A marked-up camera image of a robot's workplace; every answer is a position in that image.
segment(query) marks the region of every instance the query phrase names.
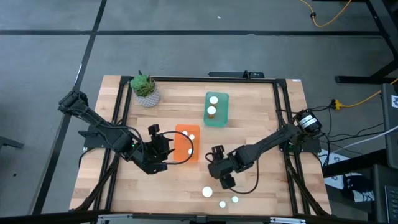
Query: green tray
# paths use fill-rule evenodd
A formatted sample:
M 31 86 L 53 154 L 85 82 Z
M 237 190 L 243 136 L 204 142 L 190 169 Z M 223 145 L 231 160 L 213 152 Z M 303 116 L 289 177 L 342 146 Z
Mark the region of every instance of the green tray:
M 214 118 L 209 118 L 207 108 L 210 106 L 210 97 L 218 98 L 216 114 Z M 205 115 L 203 117 L 205 125 L 213 127 L 225 127 L 228 123 L 229 95 L 227 93 L 207 92 L 205 100 Z

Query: wooden tabletop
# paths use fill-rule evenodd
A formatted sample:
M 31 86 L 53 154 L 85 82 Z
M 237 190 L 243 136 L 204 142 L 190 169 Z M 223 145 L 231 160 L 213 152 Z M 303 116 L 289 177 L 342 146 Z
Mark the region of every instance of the wooden tabletop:
M 95 111 L 110 121 L 118 92 L 120 76 L 104 76 Z M 275 147 L 259 160 L 260 180 L 257 189 L 248 195 L 237 195 L 221 188 L 220 182 L 208 172 L 205 154 L 211 147 L 224 145 L 227 152 L 243 144 L 253 144 L 272 134 L 277 128 L 274 92 L 264 83 L 157 82 L 161 94 L 158 105 L 144 108 L 133 94 L 127 125 L 134 126 L 145 141 L 150 141 L 147 128 L 159 124 L 160 132 L 174 130 L 178 124 L 200 126 L 200 158 L 198 162 L 169 166 L 165 172 L 147 175 L 133 162 L 121 159 L 115 185 L 112 211 L 145 213 L 192 213 L 212 215 L 291 215 L 289 188 L 283 155 Z M 287 80 L 292 111 L 307 107 L 300 80 Z M 225 128 L 203 124 L 205 95 L 208 91 L 229 94 L 229 120 Z M 127 90 L 124 90 L 119 117 Z M 280 90 L 281 104 L 283 94 Z M 88 196 L 100 176 L 104 149 L 88 153 L 82 160 L 70 208 L 76 208 Z M 312 154 L 301 154 L 305 183 L 315 200 L 330 211 L 320 163 Z M 256 169 L 235 174 L 236 190 L 247 191 L 256 181 Z M 210 198 L 202 196 L 204 186 L 213 189 Z M 104 208 L 108 186 L 104 188 L 101 208 Z M 299 211 L 302 211 L 300 191 L 296 187 Z M 225 208 L 219 202 L 226 202 Z

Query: orange plate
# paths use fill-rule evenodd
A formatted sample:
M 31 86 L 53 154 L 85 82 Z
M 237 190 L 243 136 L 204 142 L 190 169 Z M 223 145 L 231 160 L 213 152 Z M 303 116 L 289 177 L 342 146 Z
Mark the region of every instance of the orange plate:
M 187 131 L 188 136 L 193 134 L 195 139 L 193 140 L 193 155 L 188 162 L 197 162 L 199 159 L 199 148 L 200 148 L 200 127 L 199 125 L 185 125 L 179 124 L 175 127 L 176 131 L 183 132 Z M 184 161 L 188 158 L 189 152 L 188 150 L 191 148 L 191 144 L 189 140 L 182 136 L 181 134 L 175 134 L 174 138 L 174 152 L 173 159 L 177 162 Z

